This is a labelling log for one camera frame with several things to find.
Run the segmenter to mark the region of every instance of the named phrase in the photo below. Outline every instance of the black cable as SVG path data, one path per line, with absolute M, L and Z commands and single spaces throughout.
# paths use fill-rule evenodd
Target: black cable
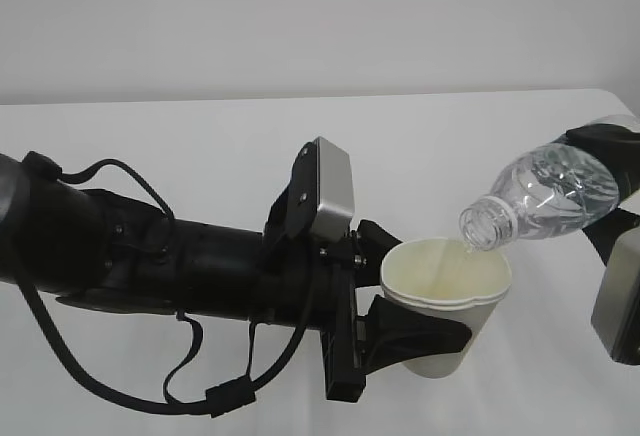
M 13 253 L 11 251 L 3 254 L 13 255 Z M 203 415 L 211 413 L 211 404 L 207 400 L 178 404 L 158 403 L 121 393 L 94 379 L 84 370 L 69 350 L 29 276 L 20 269 L 14 277 L 22 296 L 24 296 L 27 305 L 58 360 L 71 377 L 87 391 L 110 403 L 143 413 L 164 415 Z
M 247 360 L 247 369 L 244 374 L 246 376 L 251 377 L 251 366 L 253 366 L 253 349 L 256 344 L 256 327 L 258 326 L 258 321 L 252 320 L 249 323 L 249 358 Z
M 105 166 L 115 166 L 123 170 L 129 176 L 131 176 L 142 187 L 142 189 L 144 189 L 147 192 L 147 194 L 151 196 L 151 198 L 158 204 L 158 206 L 160 206 L 160 209 L 162 209 L 162 211 L 166 215 L 167 220 L 169 222 L 169 231 L 167 233 L 165 241 L 159 247 L 144 248 L 144 247 L 133 246 L 133 248 L 140 252 L 150 253 L 150 254 L 158 254 L 158 253 L 166 252 L 168 250 L 169 243 L 171 242 L 171 238 L 175 232 L 176 217 L 173 214 L 173 211 L 171 210 L 169 205 L 164 201 L 164 199 L 162 199 L 160 195 L 151 187 L 151 185 L 147 183 L 147 181 L 142 176 L 140 176 L 140 174 L 138 174 L 131 166 L 129 166 L 128 164 L 118 159 L 103 159 L 102 161 L 98 161 L 97 163 L 92 164 L 87 169 L 80 171 L 79 173 L 72 173 L 72 174 L 63 173 L 59 175 L 58 179 L 60 179 L 60 181 L 62 181 L 63 183 L 67 183 L 67 184 L 86 183 L 91 178 L 93 178 L 96 175 L 96 173 L 100 171 L 102 168 L 104 168 Z M 117 242 L 114 242 L 113 244 L 116 244 L 116 245 L 120 244 L 122 246 L 126 245 L 129 247 L 132 247 L 130 244 L 123 244 L 123 243 L 117 243 Z
M 315 282 L 315 274 L 313 271 L 313 262 L 315 261 L 315 253 L 313 251 L 313 244 L 310 241 L 305 241 L 304 243 L 305 251 L 306 251 L 306 262 L 307 262 L 307 283 L 305 288 L 305 301 L 304 306 L 302 307 L 302 312 L 300 313 L 300 320 L 298 324 L 296 324 L 295 329 L 293 330 L 293 334 L 291 335 L 291 339 L 285 346 L 282 354 L 276 359 L 276 361 L 271 365 L 269 369 L 267 369 L 262 375 L 253 380 L 254 391 L 257 391 L 267 384 L 269 384 L 279 373 L 284 369 L 284 367 L 291 361 L 293 354 L 298 349 L 300 342 L 302 341 L 302 337 L 304 336 L 304 332 L 309 325 L 309 317 L 311 316 L 311 309 L 313 308 L 313 295 L 314 295 L 314 282 Z
M 313 272 L 313 252 L 310 244 L 306 245 L 307 250 L 307 284 L 306 284 L 306 297 L 304 306 L 300 315 L 300 320 L 296 325 L 293 334 L 291 335 L 291 339 L 289 340 L 287 346 L 283 350 L 282 354 L 278 359 L 273 363 L 273 365 L 267 369 L 260 377 L 258 377 L 255 381 L 252 381 L 253 390 L 257 391 L 258 389 L 264 387 L 270 381 L 272 381 L 286 366 L 286 364 L 291 360 L 291 357 L 295 353 L 295 350 L 298 348 L 300 341 L 302 340 L 302 336 L 307 328 L 309 323 L 309 316 L 311 314 L 311 309 L 313 306 L 313 295 L 314 295 L 314 272 Z M 75 358 L 71 350 L 65 343 L 62 335 L 58 331 L 55 323 L 51 319 L 51 315 L 47 311 L 44 302 L 40 298 L 38 294 L 38 290 L 36 286 L 31 281 L 29 275 L 24 271 L 21 264 L 17 260 L 17 256 L 13 248 L 9 248 L 8 251 L 4 251 L 3 254 L 7 255 L 9 258 L 14 258 L 14 263 L 12 266 L 14 268 L 18 268 L 15 272 L 14 278 L 22 296 L 24 297 L 29 309 L 33 313 L 36 322 L 40 326 L 42 333 L 44 334 L 47 342 L 51 346 L 54 354 L 62 364 L 62 366 L 67 370 L 69 375 L 83 388 L 85 388 L 90 393 L 109 401 L 110 403 L 116 404 L 118 406 L 125 407 L 127 409 L 131 409 L 134 411 L 140 411 L 148 414 L 162 414 L 162 415 L 205 415 L 205 414 L 220 414 L 218 412 L 218 408 L 220 406 L 220 401 L 215 400 L 201 400 L 194 401 L 189 403 L 159 403 L 155 401 L 148 401 L 145 399 L 136 398 L 134 396 L 130 396 L 125 393 L 121 393 L 100 381 L 93 378 L 89 373 L 85 371 L 85 369 L 80 365 L 78 360 Z
M 182 361 L 180 361 L 180 363 L 175 368 L 171 370 L 169 374 L 167 374 L 167 377 L 162 383 L 162 394 L 164 395 L 164 399 L 167 403 L 172 403 L 172 404 L 179 404 L 179 403 L 182 403 L 182 401 L 174 398 L 171 395 L 171 393 L 169 392 L 169 383 L 171 382 L 171 380 L 173 379 L 173 377 L 176 375 L 178 371 L 184 368 L 187 364 L 189 364 L 193 360 L 193 358 L 197 356 L 198 352 L 200 351 L 200 348 L 202 347 L 202 339 L 204 337 L 204 331 L 202 330 L 202 325 L 195 319 L 191 319 L 190 317 L 188 317 L 184 313 L 184 310 L 181 309 L 176 313 L 176 319 L 178 321 L 184 321 L 185 323 L 189 323 L 191 325 L 191 331 L 193 336 L 191 339 L 191 347 L 189 348 L 187 355 L 184 357 Z

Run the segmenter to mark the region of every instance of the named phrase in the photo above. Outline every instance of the plastic water bottle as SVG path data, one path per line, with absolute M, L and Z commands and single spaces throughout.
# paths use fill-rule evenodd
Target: plastic water bottle
M 591 124 L 640 133 L 640 120 L 616 115 Z M 488 251 L 518 238 L 544 239 L 580 230 L 620 202 L 614 175 L 562 138 L 523 154 L 502 170 L 489 194 L 460 215 L 465 242 Z

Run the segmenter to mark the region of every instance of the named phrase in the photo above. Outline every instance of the bottle neck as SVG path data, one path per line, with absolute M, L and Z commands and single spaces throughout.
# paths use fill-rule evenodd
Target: bottle neck
M 473 249 L 490 251 L 518 237 L 518 217 L 504 200 L 483 196 L 462 212 L 460 230 Z

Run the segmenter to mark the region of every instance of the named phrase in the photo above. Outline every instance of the white wall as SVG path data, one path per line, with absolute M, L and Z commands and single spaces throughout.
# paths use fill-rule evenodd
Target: white wall
M 638 0 L 0 0 L 0 103 L 602 87 Z

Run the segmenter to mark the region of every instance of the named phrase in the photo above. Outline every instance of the white paper cup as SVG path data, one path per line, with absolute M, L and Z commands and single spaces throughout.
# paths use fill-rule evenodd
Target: white paper cup
M 485 321 L 511 286 L 511 269 L 498 251 L 468 252 L 461 241 L 437 238 L 402 243 L 382 261 L 385 298 L 421 314 L 464 323 L 473 333 L 460 353 L 405 361 L 425 378 L 456 370 Z

